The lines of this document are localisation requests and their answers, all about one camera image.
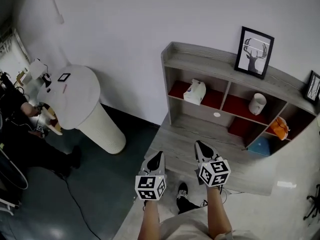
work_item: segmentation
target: small black device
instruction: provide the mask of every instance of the small black device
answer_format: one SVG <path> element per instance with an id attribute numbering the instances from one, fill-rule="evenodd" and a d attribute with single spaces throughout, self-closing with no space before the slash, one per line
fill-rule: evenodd
<path id="1" fill-rule="evenodd" d="M 49 85 L 51 85 L 51 78 L 49 76 L 48 73 L 45 73 L 43 76 L 42 76 L 42 80 L 44 81 L 45 83 L 45 87 L 49 87 Z"/>
<path id="2" fill-rule="evenodd" d="M 63 73 L 63 74 L 59 77 L 58 82 L 65 82 L 70 75 L 71 75 L 70 73 Z"/>

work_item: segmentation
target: electrical cord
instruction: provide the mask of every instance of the electrical cord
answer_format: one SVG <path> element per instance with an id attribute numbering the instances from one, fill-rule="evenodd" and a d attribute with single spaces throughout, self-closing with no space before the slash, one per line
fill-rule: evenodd
<path id="1" fill-rule="evenodd" d="M 88 223 L 87 223 L 87 221 L 86 221 L 86 219 L 85 219 L 85 216 L 84 216 L 84 214 L 83 214 L 83 212 L 82 212 L 82 209 L 81 209 L 80 205 L 78 204 L 77 200 L 75 199 L 75 197 L 72 195 L 72 193 L 71 193 L 71 191 L 70 191 L 70 187 L 69 187 L 69 184 L 68 184 L 67 180 L 66 180 L 64 177 L 62 178 L 62 180 L 65 182 L 66 187 L 68 188 L 69 194 L 70 194 L 70 196 L 72 197 L 73 201 L 74 201 L 75 204 L 78 206 L 78 208 L 79 208 L 79 210 L 80 210 L 80 213 L 81 213 L 81 216 L 82 216 L 82 219 L 83 219 L 84 223 L 86 224 L 87 228 L 90 230 L 90 232 L 91 232 L 96 238 L 98 238 L 99 240 L 101 240 L 101 238 L 100 238 L 99 236 L 97 236 L 96 233 L 93 232 L 93 231 L 91 230 L 90 226 L 88 225 Z"/>
<path id="2" fill-rule="evenodd" d="M 13 123 L 14 125 L 16 125 L 16 126 L 28 126 L 28 127 L 30 128 L 30 130 L 31 130 L 32 132 L 34 132 L 34 131 L 37 129 L 37 125 L 38 125 L 39 119 L 40 119 L 40 116 L 39 116 L 38 120 L 36 121 L 36 124 L 35 124 L 36 127 L 35 127 L 34 129 L 32 129 L 31 126 L 30 126 L 29 124 L 27 124 L 27 123 L 16 124 L 15 122 L 11 121 L 10 119 L 9 119 L 9 121 L 10 121 L 11 123 Z"/>
<path id="3" fill-rule="evenodd" d="M 23 89 L 21 86 L 17 86 L 16 88 L 15 88 L 16 90 L 19 90 L 19 89 L 22 89 L 22 91 L 23 91 L 23 95 L 25 94 L 25 89 Z"/>
<path id="4" fill-rule="evenodd" d="M 9 229 L 10 229 L 10 231 L 11 231 L 11 234 L 12 234 L 13 238 L 14 238 L 15 240 L 17 240 L 16 235 L 15 235 L 15 233 L 13 232 L 13 230 L 12 230 L 12 228 L 11 228 L 11 226 L 10 226 L 10 222 L 9 222 L 8 217 L 6 217 L 6 222 L 8 223 L 8 226 L 9 226 Z"/>
<path id="5" fill-rule="evenodd" d="M 203 202 L 200 204 L 200 207 L 205 207 L 208 205 L 207 200 L 203 199 Z"/>
<path id="6" fill-rule="evenodd" d="M 47 65 L 47 64 L 44 64 L 44 63 L 42 63 L 42 64 L 46 66 L 46 72 L 47 72 L 47 74 L 48 74 L 48 77 L 49 77 L 50 81 L 52 82 L 51 77 L 50 77 L 50 75 L 49 75 L 49 70 L 48 70 L 49 67 L 48 67 L 48 65 Z"/>
<path id="7" fill-rule="evenodd" d="M 225 193 L 225 200 L 224 200 L 224 202 L 222 203 L 223 205 L 225 204 L 225 202 L 227 201 L 227 199 L 228 199 L 228 194 L 227 194 L 227 191 L 225 190 L 225 189 L 223 189 L 223 191 L 224 191 L 224 193 Z"/>

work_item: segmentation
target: table pedestal base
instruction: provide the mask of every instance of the table pedestal base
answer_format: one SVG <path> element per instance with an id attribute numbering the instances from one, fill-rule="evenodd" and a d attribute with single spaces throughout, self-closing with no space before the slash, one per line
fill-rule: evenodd
<path id="1" fill-rule="evenodd" d="M 99 102 L 78 129 L 110 154 L 120 153 L 126 145 L 125 135 Z"/>

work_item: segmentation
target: red shelf lining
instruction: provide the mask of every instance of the red shelf lining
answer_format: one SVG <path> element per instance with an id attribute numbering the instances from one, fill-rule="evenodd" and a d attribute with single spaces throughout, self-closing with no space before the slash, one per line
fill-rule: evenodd
<path id="1" fill-rule="evenodd" d="M 189 87 L 190 83 L 175 81 L 168 95 L 183 100 L 184 93 Z M 219 110 L 223 101 L 223 97 L 224 94 L 222 92 L 207 88 L 201 105 Z M 262 113 L 259 115 L 252 114 L 249 111 L 249 103 L 249 100 L 228 94 L 222 111 L 267 125 L 268 122 L 264 115 L 264 111 L 262 111 Z"/>
<path id="2" fill-rule="evenodd" d="M 246 139 L 257 127 L 256 122 L 252 122 L 240 117 L 235 117 L 228 128 L 228 133 Z"/>
<path id="3" fill-rule="evenodd" d="M 274 136 L 277 136 L 274 132 L 274 130 L 272 130 L 270 127 L 268 127 L 268 129 L 265 130 L 266 133 L 272 134 Z M 288 134 L 288 137 L 286 137 L 286 140 L 291 141 L 292 140 L 292 136 L 290 135 L 290 131 Z"/>
<path id="4" fill-rule="evenodd" d="M 183 100 L 184 93 L 188 90 L 189 87 L 190 83 L 175 81 L 168 95 Z M 223 98 L 224 94 L 222 92 L 207 88 L 201 105 L 219 110 Z"/>
<path id="5" fill-rule="evenodd" d="M 268 121 L 264 115 L 264 111 L 262 110 L 259 115 L 252 114 L 249 110 L 249 103 L 249 100 L 228 94 L 222 111 L 267 125 Z"/>

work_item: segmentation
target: white wall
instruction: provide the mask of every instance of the white wall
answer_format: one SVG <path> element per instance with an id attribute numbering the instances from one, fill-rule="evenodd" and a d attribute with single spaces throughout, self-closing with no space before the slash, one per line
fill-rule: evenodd
<path id="1" fill-rule="evenodd" d="M 92 68 L 101 101 L 161 124 L 167 113 L 160 53 L 171 41 L 237 53 L 241 26 L 275 38 L 270 65 L 302 81 L 320 73 L 320 0 L 20 0 L 20 37 L 50 70 Z"/>

